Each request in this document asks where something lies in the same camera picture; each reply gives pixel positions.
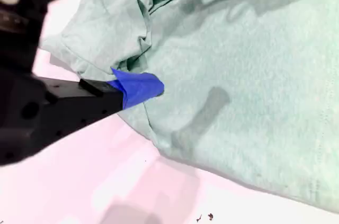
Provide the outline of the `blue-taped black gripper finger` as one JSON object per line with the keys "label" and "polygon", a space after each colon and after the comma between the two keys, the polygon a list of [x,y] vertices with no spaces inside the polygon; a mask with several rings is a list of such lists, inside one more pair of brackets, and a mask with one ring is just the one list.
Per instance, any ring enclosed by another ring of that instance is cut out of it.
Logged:
{"label": "blue-taped black gripper finger", "polygon": [[160,96],[164,92],[164,84],[157,76],[150,73],[131,73],[112,69],[115,80],[104,82],[81,79],[79,86],[96,96],[105,93],[125,93],[128,95]]}
{"label": "blue-taped black gripper finger", "polygon": [[123,109],[118,84],[81,79],[79,82],[41,78],[24,102],[21,117],[31,122],[23,134],[19,159],[31,157],[65,136]]}

